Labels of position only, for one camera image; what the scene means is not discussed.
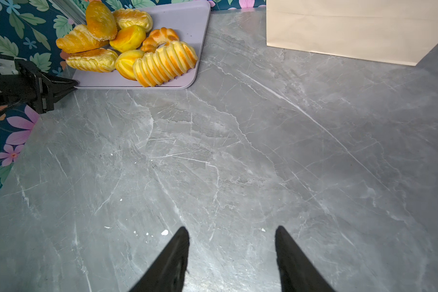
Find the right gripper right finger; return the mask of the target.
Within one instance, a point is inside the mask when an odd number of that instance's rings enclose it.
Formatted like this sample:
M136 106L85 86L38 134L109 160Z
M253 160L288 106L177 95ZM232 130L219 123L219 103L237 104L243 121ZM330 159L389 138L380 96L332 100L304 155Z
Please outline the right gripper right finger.
M335 292L283 226L275 247L282 292Z

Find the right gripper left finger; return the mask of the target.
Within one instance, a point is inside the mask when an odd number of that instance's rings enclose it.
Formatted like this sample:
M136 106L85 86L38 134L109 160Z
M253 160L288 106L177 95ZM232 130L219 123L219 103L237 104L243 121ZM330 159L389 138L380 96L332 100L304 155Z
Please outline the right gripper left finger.
M130 292L182 292L189 246L189 233L180 227Z

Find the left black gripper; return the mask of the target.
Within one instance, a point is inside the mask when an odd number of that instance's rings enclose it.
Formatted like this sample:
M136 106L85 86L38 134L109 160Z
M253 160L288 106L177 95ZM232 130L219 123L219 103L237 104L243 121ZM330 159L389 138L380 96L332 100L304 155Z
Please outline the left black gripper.
M35 63L16 59L15 75L0 75L0 107L27 104L39 114L54 110L55 104L76 90L78 81L44 73Z

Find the small croissant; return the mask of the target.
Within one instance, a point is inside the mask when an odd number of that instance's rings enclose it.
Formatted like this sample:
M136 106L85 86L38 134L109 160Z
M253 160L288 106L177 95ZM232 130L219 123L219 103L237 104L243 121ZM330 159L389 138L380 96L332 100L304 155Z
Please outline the small croissant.
M87 25L80 24L68 35L56 40L56 45L67 54L76 54L98 49L109 45L109 41L96 40L89 32Z

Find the round orange bun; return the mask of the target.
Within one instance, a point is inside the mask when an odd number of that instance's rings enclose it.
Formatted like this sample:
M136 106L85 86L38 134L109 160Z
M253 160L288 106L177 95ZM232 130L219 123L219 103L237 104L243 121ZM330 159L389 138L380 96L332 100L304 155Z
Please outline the round orange bun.
M86 24L90 34L99 41L114 40L118 27L110 9L100 1L92 1L86 8Z

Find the lavender plastic tray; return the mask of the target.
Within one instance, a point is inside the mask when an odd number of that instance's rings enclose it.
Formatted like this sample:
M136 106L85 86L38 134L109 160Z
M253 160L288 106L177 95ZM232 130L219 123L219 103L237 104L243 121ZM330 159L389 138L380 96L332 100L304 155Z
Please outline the lavender plastic tray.
M79 71L73 79L79 90L183 90L193 84L200 64L201 50L210 16L207 1L192 1L149 7L155 29L173 29L180 37L147 53L134 62L134 81L117 71Z

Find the checkered paper bag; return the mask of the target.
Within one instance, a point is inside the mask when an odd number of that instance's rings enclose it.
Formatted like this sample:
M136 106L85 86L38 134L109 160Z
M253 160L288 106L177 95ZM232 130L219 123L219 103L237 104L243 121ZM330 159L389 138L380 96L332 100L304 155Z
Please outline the checkered paper bag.
M268 1L266 41L415 66L438 44L438 1Z

